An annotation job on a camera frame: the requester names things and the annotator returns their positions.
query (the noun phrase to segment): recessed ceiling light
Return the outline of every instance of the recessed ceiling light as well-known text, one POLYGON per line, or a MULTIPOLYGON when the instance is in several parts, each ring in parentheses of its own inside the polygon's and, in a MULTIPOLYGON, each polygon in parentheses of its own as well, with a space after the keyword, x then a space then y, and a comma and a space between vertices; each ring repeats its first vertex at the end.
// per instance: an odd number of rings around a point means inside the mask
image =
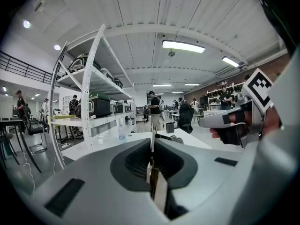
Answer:
POLYGON ((169 40, 164 40, 162 46, 163 48, 181 49, 181 50, 192 51, 195 53, 203 53, 205 50, 205 47, 201 47, 191 43, 183 43, 183 42, 169 41, 169 40))
POLYGON ((54 45, 54 49, 59 51, 60 50, 60 46, 59 45, 54 45))
POLYGON ((228 57, 222 58, 222 61, 227 62, 227 63, 229 63, 230 65, 233 65, 233 66, 236 67, 236 68, 239 66, 235 61, 232 61, 232 60, 229 59, 228 57))
POLYGON ((23 26, 24 26, 24 28, 29 28, 30 27, 30 22, 29 21, 27 21, 27 20, 25 20, 24 22, 23 22, 23 26))
POLYGON ((158 85, 153 85, 153 87, 170 87, 172 84, 158 84, 158 85))
POLYGON ((199 84, 197 84, 197 83, 186 83, 184 85, 185 86, 198 86, 199 84))

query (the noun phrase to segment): hand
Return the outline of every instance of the hand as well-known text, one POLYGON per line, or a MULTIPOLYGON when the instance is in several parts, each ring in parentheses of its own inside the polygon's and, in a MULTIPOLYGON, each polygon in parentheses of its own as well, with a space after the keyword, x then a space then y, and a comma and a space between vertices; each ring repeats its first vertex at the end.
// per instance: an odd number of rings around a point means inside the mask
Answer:
MULTIPOLYGON (((252 124, 252 112, 245 111, 245 123, 249 127, 252 124)), ((236 122, 236 117, 234 114, 229 115, 230 122, 236 122)), ((264 135, 267 135, 268 133, 275 131, 279 128, 279 115, 275 109, 275 107, 269 108, 267 110, 267 115, 265 122, 263 124, 262 132, 264 135)), ((210 129, 210 132, 212 133, 213 138, 219 138, 219 134, 217 131, 213 128, 210 129)))

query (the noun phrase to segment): floor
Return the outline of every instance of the floor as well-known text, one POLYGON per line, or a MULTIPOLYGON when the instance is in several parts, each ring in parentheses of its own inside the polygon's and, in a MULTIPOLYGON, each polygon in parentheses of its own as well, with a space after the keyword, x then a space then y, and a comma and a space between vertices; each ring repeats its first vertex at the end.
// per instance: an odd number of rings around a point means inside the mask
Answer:
MULTIPOLYGON (((226 151, 235 151, 235 152, 243 152, 243 149, 240 146, 234 146, 229 144, 223 144, 219 139, 213 139, 211 137, 211 133, 209 129, 204 129, 200 127, 197 123, 197 120, 192 121, 193 132, 191 135, 202 140, 212 147, 214 150, 226 150, 226 151)), ((137 132, 149 132, 151 130, 150 121, 145 124, 137 124, 137 132)), ((40 142, 40 135, 36 134, 33 136, 29 136, 26 134, 24 136, 26 143, 28 145, 36 144, 40 142)), ((36 163, 40 167, 42 173, 39 173, 35 166, 32 164, 26 152, 17 151, 17 159, 20 165, 14 161, 12 156, 9 156, 6 160, 7 165, 7 175, 11 179, 12 183, 19 189, 22 189, 27 194, 31 195, 34 190, 40 186, 45 180, 51 177, 53 174, 57 173, 61 167, 57 161, 55 161, 55 151, 52 145, 52 141, 49 135, 46 135, 48 142, 48 149, 44 152, 37 153, 33 155, 36 163)), ((78 143, 78 140, 68 140, 68 143, 78 143)), ((16 150, 20 150, 18 145, 16 136, 13 135, 13 139, 11 140, 13 147, 16 150)), ((69 158, 64 158, 66 164, 73 162, 69 158)))

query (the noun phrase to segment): ceiling beam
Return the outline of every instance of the ceiling beam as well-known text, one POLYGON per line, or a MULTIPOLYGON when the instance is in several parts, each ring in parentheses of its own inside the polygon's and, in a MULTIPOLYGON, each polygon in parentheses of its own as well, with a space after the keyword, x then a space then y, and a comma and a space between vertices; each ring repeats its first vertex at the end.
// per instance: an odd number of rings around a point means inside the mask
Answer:
POLYGON ((214 75, 213 72, 197 70, 197 69, 184 69, 184 68, 140 68, 140 69, 127 69, 126 73, 128 76, 130 75, 139 75, 139 74, 151 74, 151 73, 176 73, 176 74, 191 74, 197 76, 207 76, 207 75, 214 75))
MULTIPOLYGON (((201 42, 204 42, 205 44, 215 47, 219 50, 223 50, 230 55, 234 56, 235 58, 239 59, 245 64, 248 64, 248 61, 241 56, 236 50, 232 49, 231 47, 225 45, 224 43, 209 37, 208 35, 205 35, 203 33, 193 31, 190 29, 185 28, 179 28, 175 26, 167 26, 163 24, 136 24, 136 25, 127 25, 127 26, 121 26, 117 28, 111 28, 104 31, 104 35, 109 37, 114 37, 118 35, 123 34, 130 34, 130 33, 138 33, 138 32, 162 32, 162 33, 171 33, 176 34, 177 36, 184 36, 192 39, 199 40, 201 42)), ((85 42, 87 40, 90 40, 95 37, 97 34, 97 30, 90 32, 73 42, 69 44, 69 49, 72 49, 73 47, 77 46, 78 44, 85 42)))

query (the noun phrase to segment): white ceiling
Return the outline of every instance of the white ceiling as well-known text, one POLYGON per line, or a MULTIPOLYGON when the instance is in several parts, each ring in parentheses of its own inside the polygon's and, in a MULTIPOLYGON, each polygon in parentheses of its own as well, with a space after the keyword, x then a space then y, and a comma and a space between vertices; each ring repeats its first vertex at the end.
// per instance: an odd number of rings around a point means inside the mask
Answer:
MULTIPOLYGON (((34 101, 44 101, 47 96, 48 92, 45 90, 39 90, 31 87, 22 86, 19 84, 15 84, 12 82, 6 82, 4 80, 0 80, 0 94, 8 94, 9 96, 17 97, 15 94, 18 90, 22 91, 22 96, 25 100, 31 100, 31 98, 35 98, 34 101)), ((54 101, 59 100, 59 94, 54 94, 54 101)))
POLYGON ((63 46, 105 23, 105 35, 136 89, 172 83, 159 91, 187 91, 184 83, 217 80, 215 74, 228 67, 224 56, 250 64, 283 49, 259 0, 50 0, 35 12, 39 1, 22 8, 12 27, 16 33, 57 57, 54 44, 63 46), (23 19, 30 20, 30 29, 22 27, 23 19), (206 50, 176 50, 169 57, 164 39, 206 50))

